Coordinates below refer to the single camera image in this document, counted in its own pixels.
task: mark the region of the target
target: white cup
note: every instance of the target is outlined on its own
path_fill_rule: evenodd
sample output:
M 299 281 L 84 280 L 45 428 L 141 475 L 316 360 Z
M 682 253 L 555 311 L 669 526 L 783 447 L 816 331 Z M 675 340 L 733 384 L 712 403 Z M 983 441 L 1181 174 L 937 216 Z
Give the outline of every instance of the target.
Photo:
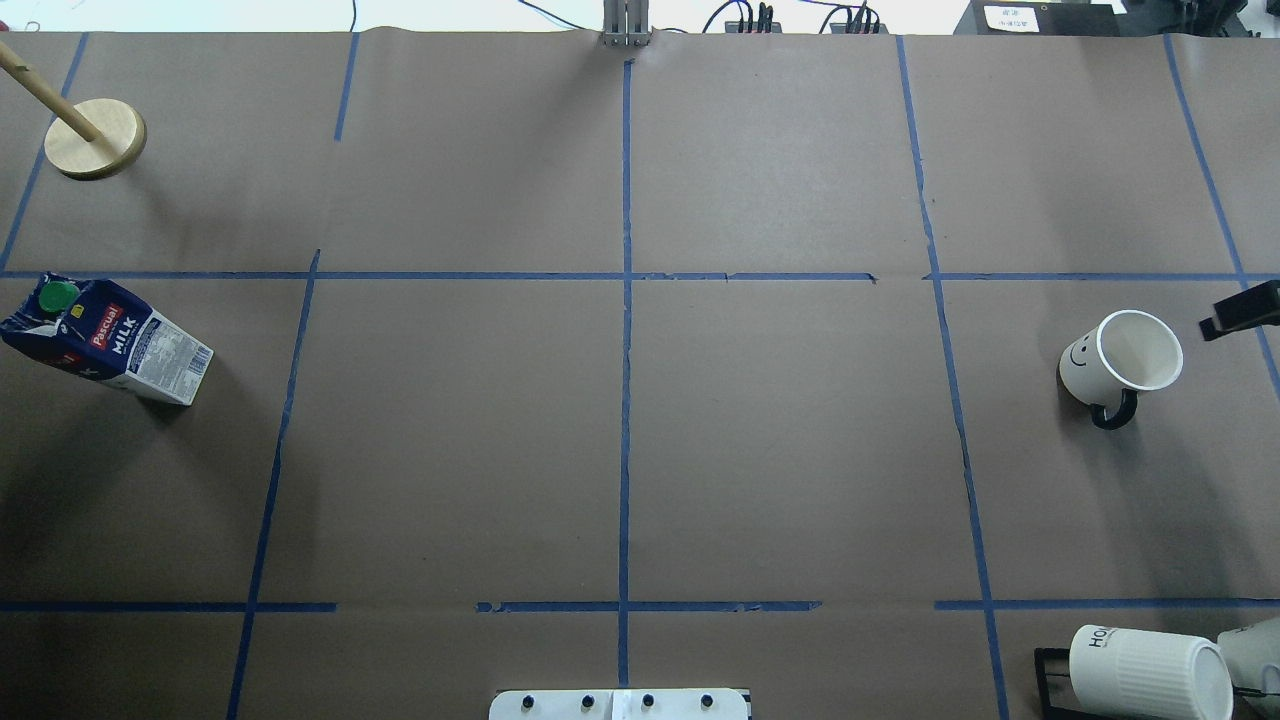
M 1071 639 L 1071 688 L 1097 715 L 1230 720 L 1231 675 L 1204 638 L 1085 625 Z
M 1231 682 L 1267 694 L 1280 693 L 1280 618 L 1217 637 Z M 1263 717 L 1280 717 L 1280 697 L 1245 697 Z
M 1062 384 L 1093 410 L 1093 424 L 1114 430 L 1133 419 L 1138 393 L 1164 389 L 1183 372 L 1183 346 L 1160 318 L 1117 310 L 1066 346 Z M 1107 413 L 1107 407 L 1115 407 Z

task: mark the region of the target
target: wooden stand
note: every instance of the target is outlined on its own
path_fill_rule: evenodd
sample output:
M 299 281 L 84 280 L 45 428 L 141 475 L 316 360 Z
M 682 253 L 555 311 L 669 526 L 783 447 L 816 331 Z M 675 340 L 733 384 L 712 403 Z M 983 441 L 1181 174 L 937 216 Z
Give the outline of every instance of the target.
M 0 42 L 0 67 L 58 115 L 45 133 L 45 155 L 63 174 L 99 179 L 129 167 L 147 142 L 142 115 L 119 100 L 72 105 Z

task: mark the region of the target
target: black mug handle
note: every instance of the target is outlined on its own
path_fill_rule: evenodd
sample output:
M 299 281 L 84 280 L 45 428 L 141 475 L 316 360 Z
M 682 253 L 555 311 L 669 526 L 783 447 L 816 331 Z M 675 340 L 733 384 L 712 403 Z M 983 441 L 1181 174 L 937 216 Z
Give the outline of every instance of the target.
M 1124 427 L 1129 420 L 1133 420 L 1134 413 L 1138 411 L 1138 391 L 1129 388 L 1121 389 L 1120 409 L 1116 410 L 1116 414 L 1110 418 L 1107 418 L 1107 409 L 1105 405 L 1089 405 L 1089 411 L 1093 415 L 1093 424 L 1103 430 L 1114 430 Z

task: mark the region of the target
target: blue tape line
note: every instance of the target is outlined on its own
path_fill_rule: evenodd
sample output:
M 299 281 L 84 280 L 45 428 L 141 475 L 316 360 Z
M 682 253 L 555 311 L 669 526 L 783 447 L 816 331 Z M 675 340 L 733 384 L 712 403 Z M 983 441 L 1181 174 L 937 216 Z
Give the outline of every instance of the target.
M 243 602 L 0 602 L 0 612 L 243 612 Z
M 311 275 L 294 270 L 59 270 L 73 278 L 114 278 L 143 281 L 305 281 Z M 0 279 L 38 279 L 44 270 L 4 270 Z M 951 278 L 943 273 L 943 279 L 988 279 Z M 1258 275 L 1266 279 L 1277 275 Z M 613 281 L 625 282 L 626 273 L 526 273 L 526 272 L 486 272 L 486 270 L 323 270 L 316 273 L 317 281 Z M 663 282 L 733 282 L 733 281 L 844 281 L 877 282 L 870 273 L 631 273 L 631 281 Z M 1235 275 L 1225 275 L 1235 279 Z
M 72 278 L 111 278 L 129 281 L 305 281 L 306 273 L 291 272 L 166 272 L 166 270 L 59 270 Z M 38 279 L 44 270 L 10 270 L 0 278 Z
M 631 603 L 634 612 L 813 612 L 819 607 L 822 607 L 822 602 L 817 600 Z
M 951 348 L 951 329 L 947 325 L 946 300 L 942 295 L 942 269 L 938 261 L 938 249 L 933 237 L 933 223 L 929 219 L 929 206 L 924 199 L 924 160 L 920 155 L 920 136 L 915 123 L 915 105 L 911 101 L 911 79 L 906 69 L 906 46 L 902 36 L 897 36 L 897 64 L 902 76 L 902 102 L 906 108 L 906 128 L 911 138 L 911 160 L 915 164 L 915 188 L 920 201 L 920 220 L 928 241 L 929 270 L 933 277 L 933 301 L 938 313 L 938 329 L 942 333 L 942 355 L 947 365 L 947 383 L 951 386 L 951 410 L 955 415 L 956 433 L 960 436 L 960 456 L 964 460 L 965 492 L 969 495 L 969 525 L 973 533 L 973 553 L 978 564 L 978 584 L 982 589 L 983 616 L 987 624 L 987 650 L 991 653 L 991 673 L 996 689 L 996 706 L 1001 720 L 1009 720 L 1009 698 L 1005 691 L 1005 667 L 1000 656 L 1000 637 L 996 630 L 996 614 L 991 606 L 991 579 L 987 573 L 987 552 L 982 539 L 982 520 L 978 515 L 978 493 L 973 484 L 973 465 L 969 459 L 969 437 L 965 432 L 964 407 L 960 404 L 960 383 L 956 379 L 955 355 Z
M 1183 90 L 1183 77 L 1178 70 L 1178 54 L 1174 53 L 1174 41 L 1171 35 L 1165 35 L 1165 58 L 1169 59 L 1169 74 L 1174 79 L 1174 91 L 1178 94 L 1178 104 L 1183 109 L 1183 119 L 1187 122 L 1187 133 L 1192 138 L 1192 149 L 1196 150 L 1196 160 L 1199 163 L 1201 174 L 1204 176 L 1204 186 L 1208 188 L 1208 197 L 1213 202 L 1213 214 L 1217 215 L 1217 225 L 1222 231 L 1222 241 L 1226 242 L 1226 251 L 1231 256 L 1231 264 L 1235 266 L 1236 277 L 1234 279 L 1239 281 L 1240 290 L 1248 290 L 1249 279 L 1254 275 L 1249 275 L 1244 272 L 1244 264 L 1240 261 L 1240 251 L 1235 246 L 1235 237 L 1231 234 L 1231 224 L 1226 222 L 1226 211 L 1222 210 L 1222 201 L 1217 193 L 1217 183 L 1213 182 L 1213 173 L 1208 169 L 1208 159 L 1204 158 L 1204 147 L 1199 141 L 1199 132 L 1196 129 L 1196 118 L 1192 117 L 1190 105 L 1187 102 L 1187 92 Z M 1262 328 L 1257 329 L 1258 346 L 1262 348 L 1262 361 L 1267 366 L 1267 374 L 1271 377 L 1271 389 L 1276 395 L 1276 400 L 1280 400 L 1280 373 L 1276 372 L 1276 361 L 1271 354 L 1271 346 L 1267 343 L 1266 334 Z
M 631 67 L 622 64 L 622 439 L 618 488 L 618 687 L 631 684 Z
M 977 600 L 943 600 L 933 603 L 942 612 L 983 610 Z M 1230 607 L 1280 607 L 1280 598 L 1265 597 L 1138 597 L 1082 600 L 996 600 L 995 610 L 1213 610 Z
M 1226 214 L 1222 211 L 1222 201 L 1217 195 L 1217 186 L 1213 183 L 1213 173 L 1208 169 L 1208 160 L 1204 159 L 1204 147 L 1199 141 L 1199 132 L 1196 131 L 1196 120 L 1192 119 L 1192 109 L 1187 104 L 1187 94 L 1183 92 L 1181 73 L 1178 72 L 1178 58 L 1174 54 L 1172 36 L 1165 33 L 1165 56 L 1169 59 L 1169 72 L 1174 78 L 1174 91 L 1178 94 L 1178 104 L 1183 108 L 1183 119 L 1187 120 L 1187 132 L 1192 138 L 1192 147 L 1196 150 L 1196 160 L 1201 165 L 1201 174 L 1204 176 L 1204 184 L 1208 187 L 1208 197 L 1213 202 L 1213 213 L 1217 215 L 1217 225 L 1222 229 L 1226 240 L 1226 250 L 1231 255 L 1231 265 L 1236 275 L 1244 274 L 1244 265 L 1240 264 L 1240 254 L 1235 249 L 1235 238 L 1231 237 L 1231 228 L 1226 223 Z
M 260 602 L 255 612 L 337 612 L 337 602 Z
M 870 273 L 636 273 L 637 281 L 858 281 L 876 282 Z
M 338 124 L 333 128 L 333 141 L 342 142 L 342 128 L 347 124 L 347 102 L 351 100 L 351 79 L 356 74 L 356 50 L 360 49 L 360 33 L 351 33 L 351 50 L 347 51 L 347 78 L 342 82 L 342 102 L 338 104 Z
M 113 602 L 18 601 L 0 602 L 0 612 L 244 612 L 243 602 Z M 259 612 L 337 612 L 337 602 L 271 602 Z
M 586 602 L 477 602 L 476 612 L 481 614 L 539 614 L 539 612 L 617 612 L 618 603 L 612 601 Z
M 622 273 L 521 273 L 521 272 L 360 272 L 325 270 L 323 281 L 621 281 Z
M 818 600 L 780 601 L 692 601 L 692 602 L 627 602 L 628 612 L 813 612 L 822 607 Z M 620 603 L 612 601 L 584 602 L 477 602 L 479 614 L 556 614 L 556 612 L 616 612 Z
M 922 279 L 950 281 L 1087 281 L 1087 282 L 1233 282 L 1235 273 L 938 273 Z
M 311 297 L 316 287 L 316 268 L 320 265 L 320 251 L 311 258 L 307 274 L 307 290 L 302 296 L 302 311 L 298 315 L 298 334 L 293 341 L 293 361 L 289 365 L 289 382 L 284 391 L 284 409 L 280 411 L 280 429 L 275 436 L 275 456 L 271 460 L 271 480 L 266 486 L 266 501 L 262 506 L 262 527 L 257 534 L 257 553 L 253 557 L 253 574 L 248 584 L 248 602 L 244 607 L 244 625 L 241 629 L 241 647 L 236 657 L 236 674 L 232 678 L 232 694 L 227 702 L 227 720 L 234 720 L 239 712 L 239 696 L 244 685 L 244 666 L 248 662 L 248 648 L 253 638 L 253 614 L 257 611 L 257 594 L 262 585 L 262 566 L 266 562 L 266 546 L 271 537 L 271 515 L 275 512 L 275 495 L 280 487 L 280 469 L 284 464 L 284 439 L 289 432 L 293 415 L 293 395 L 298 384 L 298 364 L 302 359 L 302 342 L 307 336 L 307 319 L 311 315 Z
M 1276 359 L 1271 354 L 1271 345 L 1262 328 L 1253 328 L 1253 332 L 1257 333 L 1258 345 L 1262 347 L 1262 361 L 1267 366 L 1267 374 L 1271 375 L 1271 387 L 1276 391 L 1276 400 L 1280 400 L 1280 373 L 1276 372 Z
M 76 55 L 72 58 L 72 65 L 67 69 L 67 79 L 63 81 L 63 97 L 72 90 L 72 81 L 76 79 L 76 72 L 79 69 L 81 58 L 84 56 L 84 47 L 88 46 L 88 33 L 81 33 L 79 45 L 76 46 Z M 50 124 L 56 119 L 56 115 L 50 117 Z M 31 202 L 31 193 L 36 191 L 36 181 L 40 178 L 40 169 L 45 167 L 45 143 L 40 143 L 40 149 L 36 151 L 36 161 L 31 165 L 31 173 L 27 176 L 27 186 L 22 190 L 22 199 L 18 200 L 18 211 L 13 217 L 13 224 L 9 225 L 9 237 L 5 238 L 4 250 L 0 250 L 0 270 L 9 266 L 9 256 L 13 255 L 13 246 L 18 242 L 18 231 L 22 229 L 22 219 L 27 215 L 27 204 Z

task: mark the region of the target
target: black clamp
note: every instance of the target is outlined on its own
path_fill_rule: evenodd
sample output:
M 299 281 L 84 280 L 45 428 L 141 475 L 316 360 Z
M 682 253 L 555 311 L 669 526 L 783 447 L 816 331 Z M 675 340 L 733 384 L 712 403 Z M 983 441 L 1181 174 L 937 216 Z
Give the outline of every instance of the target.
M 1213 304 L 1213 316 L 1201 320 L 1206 341 L 1258 325 L 1280 325 L 1280 281 L 1267 281 Z

